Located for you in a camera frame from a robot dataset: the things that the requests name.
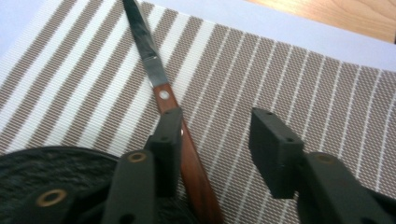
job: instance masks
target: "wooden table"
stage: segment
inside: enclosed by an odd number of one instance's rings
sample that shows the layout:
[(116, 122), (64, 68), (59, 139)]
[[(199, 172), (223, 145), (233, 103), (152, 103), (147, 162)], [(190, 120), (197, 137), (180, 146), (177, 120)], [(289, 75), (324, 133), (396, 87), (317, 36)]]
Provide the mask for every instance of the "wooden table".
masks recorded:
[(395, 43), (396, 0), (248, 1)]

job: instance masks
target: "clamp jaw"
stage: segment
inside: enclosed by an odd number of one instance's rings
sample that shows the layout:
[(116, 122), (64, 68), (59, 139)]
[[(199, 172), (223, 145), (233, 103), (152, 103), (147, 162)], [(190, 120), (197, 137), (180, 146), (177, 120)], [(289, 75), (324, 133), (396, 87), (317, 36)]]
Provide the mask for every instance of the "clamp jaw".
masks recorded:
[(304, 153), (304, 142), (275, 114), (253, 108), (252, 160), (276, 199), (293, 199), (303, 224), (392, 224), (396, 201), (361, 186), (336, 157)]

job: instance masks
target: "striped placemat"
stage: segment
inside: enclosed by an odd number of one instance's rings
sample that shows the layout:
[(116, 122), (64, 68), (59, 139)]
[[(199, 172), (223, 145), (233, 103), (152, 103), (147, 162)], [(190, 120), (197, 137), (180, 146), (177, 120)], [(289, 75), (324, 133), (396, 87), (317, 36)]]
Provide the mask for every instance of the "striped placemat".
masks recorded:
[[(396, 73), (142, 8), (227, 223), (298, 223), (295, 201), (273, 200), (251, 162), (253, 106), (396, 197)], [(119, 156), (159, 118), (119, 0), (48, 0), (0, 67), (1, 154), (65, 145)]]

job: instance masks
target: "knife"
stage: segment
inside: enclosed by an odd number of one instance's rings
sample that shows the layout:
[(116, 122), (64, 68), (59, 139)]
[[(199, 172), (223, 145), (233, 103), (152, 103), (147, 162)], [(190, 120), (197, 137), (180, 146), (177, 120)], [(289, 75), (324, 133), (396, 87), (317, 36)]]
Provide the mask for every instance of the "knife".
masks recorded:
[[(135, 0), (122, 0), (143, 65), (152, 85), (161, 114), (178, 107), (158, 49)], [(181, 178), (190, 200), (192, 212), (200, 223), (223, 223), (216, 194), (210, 186), (186, 122), (182, 122)]]

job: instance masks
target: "black plastic part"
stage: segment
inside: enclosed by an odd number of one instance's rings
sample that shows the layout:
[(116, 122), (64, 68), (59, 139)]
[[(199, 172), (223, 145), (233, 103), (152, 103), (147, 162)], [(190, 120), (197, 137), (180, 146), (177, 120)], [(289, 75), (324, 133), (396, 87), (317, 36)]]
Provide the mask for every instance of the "black plastic part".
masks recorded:
[(158, 197), (177, 196), (181, 163), (181, 108), (161, 115), (154, 135), (150, 136), (145, 149), (155, 157)]
[(384, 194), (366, 189), (370, 195), (379, 203), (379, 205), (392, 217), (393, 222), (396, 224), (396, 200)]
[(105, 211), (105, 202), (94, 205), (89, 210), (78, 214), (76, 224), (100, 223), (103, 211)]
[(329, 224), (393, 223), (336, 157), (312, 152), (305, 156), (298, 169), (308, 186), (308, 189), (299, 189), (301, 199), (298, 206), (302, 223), (315, 223), (312, 220)]
[(76, 197), (76, 204), (74, 205), (73, 210), (77, 211), (77, 213), (80, 213), (81, 216), (86, 217), (87, 216), (86, 214), (94, 214), (94, 212), (91, 210), (94, 207), (96, 207), (98, 204), (101, 204), (103, 211), (104, 203), (107, 199), (107, 194), (110, 190), (110, 184), (111, 182), (108, 181), (104, 184), (95, 186), (91, 189), (79, 192)]
[(14, 215), (13, 224), (74, 223), (70, 208), (75, 192), (66, 185), (53, 185), (30, 195)]
[(155, 223), (154, 157), (148, 150), (122, 155), (113, 176), (102, 224)]
[(272, 196), (293, 198), (298, 181), (295, 167), (304, 155), (304, 142), (275, 114), (253, 108), (249, 148)]

